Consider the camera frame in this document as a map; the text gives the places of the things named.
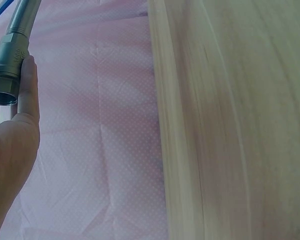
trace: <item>pink polka dot fabric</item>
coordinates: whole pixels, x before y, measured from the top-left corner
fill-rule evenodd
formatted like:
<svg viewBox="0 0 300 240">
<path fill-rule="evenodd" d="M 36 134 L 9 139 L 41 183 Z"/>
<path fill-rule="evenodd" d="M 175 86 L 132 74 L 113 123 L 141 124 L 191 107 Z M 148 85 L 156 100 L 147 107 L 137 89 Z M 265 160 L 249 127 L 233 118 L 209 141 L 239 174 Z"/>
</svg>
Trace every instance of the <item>pink polka dot fabric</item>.
<svg viewBox="0 0 300 240">
<path fill-rule="evenodd" d="M 29 50 L 41 144 L 0 239 L 167 240 L 147 1 L 42 0 Z"/>
</svg>

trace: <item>wooden board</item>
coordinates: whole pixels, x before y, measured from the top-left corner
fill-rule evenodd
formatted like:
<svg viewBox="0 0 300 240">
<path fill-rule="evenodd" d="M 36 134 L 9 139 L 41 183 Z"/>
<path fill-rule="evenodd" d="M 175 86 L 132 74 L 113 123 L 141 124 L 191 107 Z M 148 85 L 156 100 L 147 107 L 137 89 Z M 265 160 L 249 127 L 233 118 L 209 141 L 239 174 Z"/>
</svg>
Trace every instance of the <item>wooden board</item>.
<svg viewBox="0 0 300 240">
<path fill-rule="evenodd" d="M 300 0 L 148 0 L 171 240 L 300 240 Z"/>
</svg>

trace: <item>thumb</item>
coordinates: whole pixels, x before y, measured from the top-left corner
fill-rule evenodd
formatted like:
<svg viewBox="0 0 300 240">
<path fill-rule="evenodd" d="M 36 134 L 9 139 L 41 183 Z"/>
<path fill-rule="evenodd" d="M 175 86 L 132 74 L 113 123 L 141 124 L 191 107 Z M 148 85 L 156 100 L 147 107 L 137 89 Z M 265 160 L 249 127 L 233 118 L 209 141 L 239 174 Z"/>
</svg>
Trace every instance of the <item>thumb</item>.
<svg viewBox="0 0 300 240">
<path fill-rule="evenodd" d="M 28 122 L 31 120 L 39 124 L 39 98 L 37 65 L 33 56 L 23 60 L 21 68 L 21 82 L 18 97 L 18 114 L 13 121 Z"/>
</svg>

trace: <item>finger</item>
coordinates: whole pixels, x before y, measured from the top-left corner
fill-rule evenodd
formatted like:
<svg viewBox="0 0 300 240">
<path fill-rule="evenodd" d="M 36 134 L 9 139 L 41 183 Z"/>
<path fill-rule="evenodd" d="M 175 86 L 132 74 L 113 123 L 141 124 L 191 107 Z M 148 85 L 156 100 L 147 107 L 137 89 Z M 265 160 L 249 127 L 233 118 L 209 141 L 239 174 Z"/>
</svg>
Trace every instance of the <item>finger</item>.
<svg viewBox="0 0 300 240">
<path fill-rule="evenodd" d="M 38 74 L 33 56 L 22 63 L 18 113 L 30 115 L 35 124 L 39 123 Z"/>
<path fill-rule="evenodd" d="M 15 115 L 18 113 L 18 105 L 12 105 L 10 109 L 10 119 L 13 119 Z"/>
</svg>

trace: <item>wood grain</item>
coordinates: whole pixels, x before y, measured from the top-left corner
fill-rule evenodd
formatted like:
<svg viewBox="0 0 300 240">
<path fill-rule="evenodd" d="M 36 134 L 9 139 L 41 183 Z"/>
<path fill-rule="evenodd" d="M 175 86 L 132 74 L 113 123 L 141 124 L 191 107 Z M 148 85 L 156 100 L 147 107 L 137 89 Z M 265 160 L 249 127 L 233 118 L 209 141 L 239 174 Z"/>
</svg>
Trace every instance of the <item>wood grain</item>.
<svg viewBox="0 0 300 240">
<path fill-rule="evenodd" d="M 300 240 L 300 0 L 148 0 L 171 240 Z"/>
</svg>

